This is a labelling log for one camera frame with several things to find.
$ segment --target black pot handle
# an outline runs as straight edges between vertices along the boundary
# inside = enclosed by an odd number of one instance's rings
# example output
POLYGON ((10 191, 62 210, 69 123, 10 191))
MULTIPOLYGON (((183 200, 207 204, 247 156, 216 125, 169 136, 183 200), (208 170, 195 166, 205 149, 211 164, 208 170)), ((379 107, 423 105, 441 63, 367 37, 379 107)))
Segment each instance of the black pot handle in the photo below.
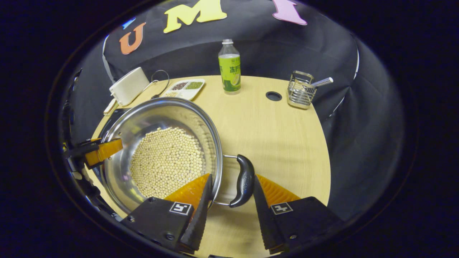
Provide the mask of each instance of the black pot handle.
POLYGON ((235 158, 241 166, 241 171, 237 178, 236 197, 227 203, 215 202, 216 204, 228 205, 231 208, 241 206, 246 203, 253 194, 253 185, 255 182, 255 170, 253 169, 252 162, 242 155, 230 156, 223 155, 224 157, 235 158))

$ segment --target screw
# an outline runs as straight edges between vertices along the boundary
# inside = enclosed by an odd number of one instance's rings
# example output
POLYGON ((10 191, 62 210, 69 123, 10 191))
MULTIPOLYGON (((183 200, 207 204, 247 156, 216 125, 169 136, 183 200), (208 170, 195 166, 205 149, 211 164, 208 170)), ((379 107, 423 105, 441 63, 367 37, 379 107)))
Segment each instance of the screw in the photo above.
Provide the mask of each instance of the screw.
POLYGON ((172 241, 172 240, 174 240, 174 238, 175 238, 175 236, 173 236, 171 233, 167 233, 167 234, 166 234, 166 239, 167 239, 167 240, 172 241))

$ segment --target wire basket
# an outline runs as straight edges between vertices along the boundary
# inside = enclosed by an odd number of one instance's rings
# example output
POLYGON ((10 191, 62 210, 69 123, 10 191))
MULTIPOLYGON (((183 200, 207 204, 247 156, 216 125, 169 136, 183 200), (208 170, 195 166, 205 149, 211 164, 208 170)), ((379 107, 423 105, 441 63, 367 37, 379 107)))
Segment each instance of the wire basket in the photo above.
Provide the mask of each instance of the wire basket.
POLYGON ((313 101, 317 89, 312 86, 314 77, 309 73, 293 71, 288 84, 287 102, 294 107, 308 109, 313 101))

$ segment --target round table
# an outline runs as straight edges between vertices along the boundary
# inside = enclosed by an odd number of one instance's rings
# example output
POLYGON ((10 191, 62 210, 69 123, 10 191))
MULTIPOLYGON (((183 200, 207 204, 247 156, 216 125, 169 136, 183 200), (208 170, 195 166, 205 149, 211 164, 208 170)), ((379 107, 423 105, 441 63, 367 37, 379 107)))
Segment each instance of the round table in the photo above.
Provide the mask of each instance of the round table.
MULTIPOLYGON (((206 83, 192 101, 214 122, 224 154, 242 154, 251 160, 255 173, 301 198, 314 196, 327 205, 330 161, 324 133, 312 105, 308 110, 288 105, 288 81, 242 76, 241 91, 237 95, 224 93, 219 75, 171 79, 169 87, 184 79, 205 79, 206 83), (268 91, 278 92, 282 99, 268 99, 268 91)), ((132 103, 118 108, 131 108, 151 99, 161 92, 166 82, 151 84, 132 103)), ((99 136, 108 119, 109 116, 104 116, 93 138, 99 136)), ((217 201, 229 202, 234 198, 239 170, 237 161, 224 159, 217 201)), ((126 217, 94 172, 88 170, 88 175, 110 207, 122 218, 126 217)), ((212 206, 199 251, 194 256, 207 258, 210 254, 238 258, 269 256, 264 249, 253 197, 236 208, 212 206)))

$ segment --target stainless steel pot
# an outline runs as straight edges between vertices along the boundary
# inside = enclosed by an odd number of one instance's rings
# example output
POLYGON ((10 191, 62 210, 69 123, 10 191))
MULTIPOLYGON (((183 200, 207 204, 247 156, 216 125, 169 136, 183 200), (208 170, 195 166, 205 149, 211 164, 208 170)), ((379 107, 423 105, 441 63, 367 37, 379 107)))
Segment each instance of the stainless steel pot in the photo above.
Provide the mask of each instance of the stainless steel pot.
POLYGON ((126 213, 137 208, 143 196, 131 177, 129 165, 132 155, 142 138, 158 127, 179 127, 195 136, 204 152, 203 174, 212 174, 213 203, 237 207, 248 201, 253 193, 254 169, 252 163, 242 155, 222 154, 220 138, 210 117, 193 102, 180 98, 156 98, 128 110, 108 130, 102 142, 121 138, 123 149, 105 160, 102 182, 113 201, 126 213), (215 199, 222 179, 223 157, 236 158, 241 166, 237 181, 237 194, 230 203, 215 199))

